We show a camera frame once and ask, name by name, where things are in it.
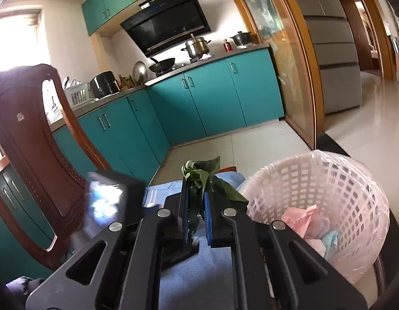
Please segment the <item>bottle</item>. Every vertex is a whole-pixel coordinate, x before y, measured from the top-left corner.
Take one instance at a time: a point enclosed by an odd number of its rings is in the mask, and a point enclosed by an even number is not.
[[[228,42],[227,40],[224,40],[224,49],[225,49],[225,51],[227,51],[227,52],[232,51],[231,44],[230,44],[230,42]]]

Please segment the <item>pink tissue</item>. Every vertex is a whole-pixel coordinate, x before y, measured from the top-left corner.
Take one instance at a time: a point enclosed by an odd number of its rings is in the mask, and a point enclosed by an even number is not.
[[[317,205],[310,206],[306,210],[289,207],[281,216],[281,220],[285,222],[288,227],[293,229],[300,237],[304,238],[308,225],[310,224],[313,215],[316,213]]]
[[[322,214],[315,213],[308,225],[304,238],[321,239],[330,230],[330,220]]]

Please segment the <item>black frame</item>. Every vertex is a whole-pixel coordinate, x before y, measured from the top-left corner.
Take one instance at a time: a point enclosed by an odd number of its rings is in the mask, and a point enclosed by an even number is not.
[[[151,4],[151,6],[141,10],[140,12],[131,16],[126,21],[124,21],[120,24],[122,26],[122,28],[128,33],[128,35],[133,39],[135,44],[141,49],[141,51],[143,52],[143,54],[146,57],[152,57],[163,50],[166,50],[166,49],[169,49],[170,47],[175,46],[176,44],[182,43],[184,41],[188,41],[191,38],[191,36],[190,36],[191,33],[194,34],[194,36],[199,36],[199,35],[211,32],[209,24],[205,18],[205,15],[202,11],[202,8],[201,8],[198,0],[157,0],[155,2],[156,2],[155,4]],[[142,45],[142,43],[138,40],[138,38],[136,38],[135,36],[132,35],[132,28],[139,26],[140,24],[142,24],[142,23],[148,21],[149,19],[155,17],[156,15],[160,14],[161,12],[164,12],[172,7],[176,7],[180,4],[184,4],[187,2],[194,2],[195,6],[197,8],[198,14],[202,20],[203,28],[197,29],[194,31],[189,31],[187,34],[181,35],[181,36],[179,36],[173,40],[170,40],[169,42],[163,43],[162,45],[160,45],[154,49],[151,49],[151,50],[148,50],[147,48],[145,48]]]

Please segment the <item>pot lid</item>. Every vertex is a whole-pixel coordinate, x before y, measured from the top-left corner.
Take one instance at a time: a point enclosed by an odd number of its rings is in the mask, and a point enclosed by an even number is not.
[[[193,44],[199,43],[199,42],[206,42],[205,38],[203,38],[203,37],[195,37],[194,40],[189,40],[189,41],[185,42],[185,46],[188,47],[190,45],[193,45]]]

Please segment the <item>countertop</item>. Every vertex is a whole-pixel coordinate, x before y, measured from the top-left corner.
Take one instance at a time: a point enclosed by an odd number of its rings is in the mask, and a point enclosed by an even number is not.
[[[99,107],[102,107],[102,106],[104,106],[104,105],[106,105],[106,104],[108,104],[108,103],[110,103],[112,101],[115,101],[115,100],[117,100],[119,98],[122,98],[122,97],[126,97],[126,96],[132,94],[133,92],[137,92],[137,91],[143,90],[144,88],[147,88],[147,87],[149,87],[151,85],[154,85],[157,82],[160,82],[160,81],[165,80],[167,78],[173,77],[174,75],[177,75],[179,73],[183,73],[183,72],[188,71],[188,70],[190,70],[192,68],[196,68],[198,66],[201,66],[201,65],[204,65],[204,64],[208,64],[208,63],[211,63],[213,61],[217,61],[217,60],[224,59],[224,58],[227,58],[227,57],[239,55],[241,53],[268,48],[269,46],[270,46],[269,43],[254,44],[254,45],[246,47],[245,49],[237,49],[237,48],[235,48],[233,51],[227,52],[227,53],[225,53],[223,55],[212,56],[212,57],[210,57],[208,59],[201,59],[201,60],[199,60],[199,61],[197,61],[195,63],[191,63],[191,64],[188,64],[188,65],[182,66],[182,67],[180,67],[180,68],[178,68],[178,69],[176,69],[174,71],[171,71],[171,72],[169,72],[167,74],[164,74],[164,75],[162,75],[160,77],[151,79],[151,80],[149,80],[148,82],[146,82],[143,85],[136,86],[136,87],[131,88],[130,90],[127,90],[127,91],[122,91],[122,92],[118,92],[118,93],[113,94],[113,95],[109,95],[109,96],[107,96],[105,98],[102,98],[102,99],[100,99],[98,101],[95,101],[95,102],[93,102],[93,103],[91,103],[89,105],[85,105],[83,107],[77,108],[76,110],[73,110],[73,112],[75,113],[76,117],[79,118],[82,115],[85,115],[85,114],[87,114],[87,113],[89,113],[91,111],[94,111],[94,110],[98,109]],[[58,121],[56,121],[56,122],[54,122],[54,123],[52,123],[50,125],[50,130],[52,132],[54,132],[55,130],[63,127],[64,125],[65,125],[65,121],[64,121],[63,118],[61,118]]]

